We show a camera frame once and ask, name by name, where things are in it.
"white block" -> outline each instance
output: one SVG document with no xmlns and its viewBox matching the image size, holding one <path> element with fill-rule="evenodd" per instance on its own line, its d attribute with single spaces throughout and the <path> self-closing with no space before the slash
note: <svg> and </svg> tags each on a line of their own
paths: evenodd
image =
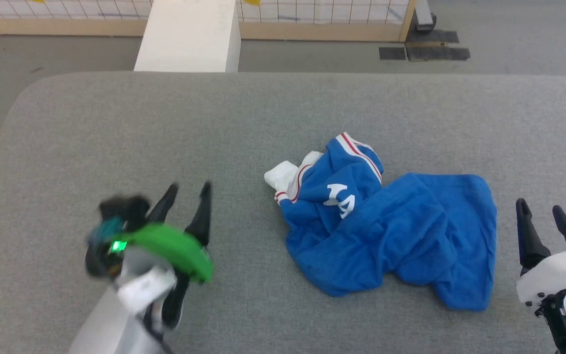
<svg viewBox="0 0 566 354">
<path fill-rule="evenodd" d="M 238 20 L 243 20 L 243 11 L 242 11 L 242 3 L 236 2 L 235 3 L 235 11 L 237 11 L 237 18 Z"/>
<path fill-rule="evenodd" d="M 237 72 L 235 0 L 155 0 L 135 71 Z"/>
</svg>

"gray fabric surface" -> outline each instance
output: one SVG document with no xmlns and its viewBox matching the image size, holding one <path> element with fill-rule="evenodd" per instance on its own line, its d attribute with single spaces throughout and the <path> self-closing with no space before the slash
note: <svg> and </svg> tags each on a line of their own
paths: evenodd
<svg viewBox="0 0 566 354">
<path fill-rule="evenodd" d="M 408 171 L 475 173 L 499 209 L 495 287 L 482 313 L 447 310 L 429 288 L 386 276 L 330 298 L 285 249 L 263 173 L 342 131 Z M 106 284 L 85 275 L 83 239 L 113 193 L 158 198 L 184 226 L 214 183 L 214 281 L 190 289 L 182 353 L 543 353 L 544 321 L 517 300 L 514 202 L 564 249 L 566 78 L 93 73 L 25 90 L 0 133 L 0 354 L 65 352 Z"/>
</svg>

